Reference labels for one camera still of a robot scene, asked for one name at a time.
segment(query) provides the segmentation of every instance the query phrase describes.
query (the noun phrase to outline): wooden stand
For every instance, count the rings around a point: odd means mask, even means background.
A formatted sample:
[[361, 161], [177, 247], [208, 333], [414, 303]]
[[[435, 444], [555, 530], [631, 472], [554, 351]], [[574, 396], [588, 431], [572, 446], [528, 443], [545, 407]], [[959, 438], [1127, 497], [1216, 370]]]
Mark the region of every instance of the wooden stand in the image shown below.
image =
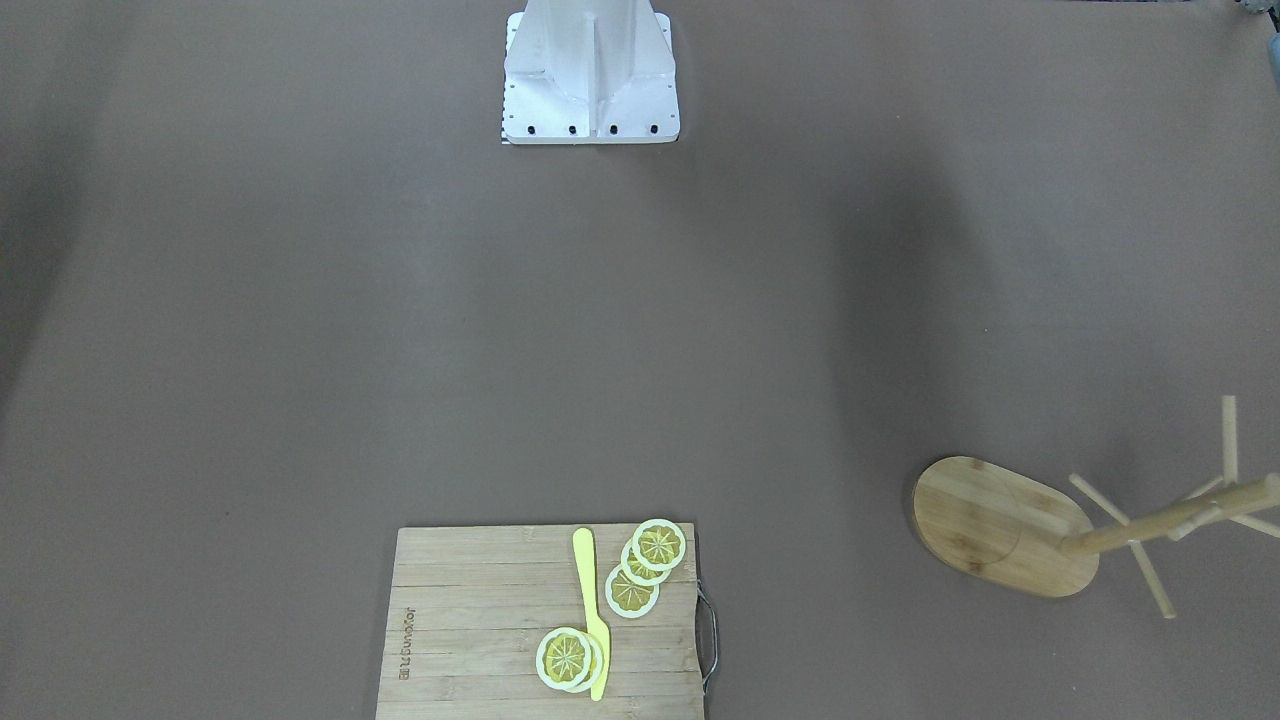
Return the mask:
[[1094, 529], [1084, 510], [1048, 486], [974, 457], [946, 457], [916, 480], [913, 515], [920, 539], [947, 565], [1042, 597], [1084, 589], [1098, 556], [1129, 546], [1165, 618], [1175, 611], [1142, 541], [1179, 541], [1197, 528], [1234, 520], [1280, 537], [1280, 527], [1248, 515], [1280, 505], [1280, 474], [1238, 482], [1235, 398], [1222, 398], [1224, 474], [1188, 497], [1129, 519], [1079, 475], [1071, 484], [1116, 524]]

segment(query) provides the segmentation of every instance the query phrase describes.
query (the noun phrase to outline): white metal bracket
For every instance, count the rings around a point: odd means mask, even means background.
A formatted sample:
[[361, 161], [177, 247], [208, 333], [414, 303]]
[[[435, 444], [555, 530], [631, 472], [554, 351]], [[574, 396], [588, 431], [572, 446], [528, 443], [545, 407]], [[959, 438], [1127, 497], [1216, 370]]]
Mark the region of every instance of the white metal bracket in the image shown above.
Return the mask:
[[507, 19], [506, 70], [503, 142], [680, 136], [671, 19], [649, 0], [529, 0]]

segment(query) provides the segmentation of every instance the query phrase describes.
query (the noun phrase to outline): blue object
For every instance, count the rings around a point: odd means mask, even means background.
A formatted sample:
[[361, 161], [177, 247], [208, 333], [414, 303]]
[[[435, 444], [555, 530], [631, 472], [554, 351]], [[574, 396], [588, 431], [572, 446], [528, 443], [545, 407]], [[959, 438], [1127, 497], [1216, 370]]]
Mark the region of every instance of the blue object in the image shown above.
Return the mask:
[[1280, 33], [1271, 36], [1271, 74], [1276, 78], [1276, 91], [1280, 92]]

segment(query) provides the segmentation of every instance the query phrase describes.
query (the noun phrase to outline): knife handle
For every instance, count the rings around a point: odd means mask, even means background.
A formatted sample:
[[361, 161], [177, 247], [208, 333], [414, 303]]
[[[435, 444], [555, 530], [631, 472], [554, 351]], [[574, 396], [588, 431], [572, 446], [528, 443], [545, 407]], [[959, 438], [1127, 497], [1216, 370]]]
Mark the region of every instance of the knife handle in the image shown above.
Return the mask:
[[577, 582], [582, 585], [582, 606], [588, 618], [600, 615], [595, 603], [595, 536], [590, 528], [573, 530], [573, 562], [577, 564]]

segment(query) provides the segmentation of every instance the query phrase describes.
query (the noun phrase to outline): metal handle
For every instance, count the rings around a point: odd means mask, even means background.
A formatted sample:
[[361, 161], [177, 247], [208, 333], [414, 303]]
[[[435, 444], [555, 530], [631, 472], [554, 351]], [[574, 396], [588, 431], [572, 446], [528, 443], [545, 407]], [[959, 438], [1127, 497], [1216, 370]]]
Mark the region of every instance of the metal handle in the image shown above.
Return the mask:
[[[703, 673], [703, 694], [707, 694], [707, 685], [712, 682], [712, 675], [719, 667], [719, 621], [716, 620], [716, 606], [707, 597], [701, 578], [698, 578], [698, 602], [707, 606], [707, 614], [712, 621], [712, 666]], [[703, 648], [700, 643], [698, 644], [698, 666], [703, 666]]]

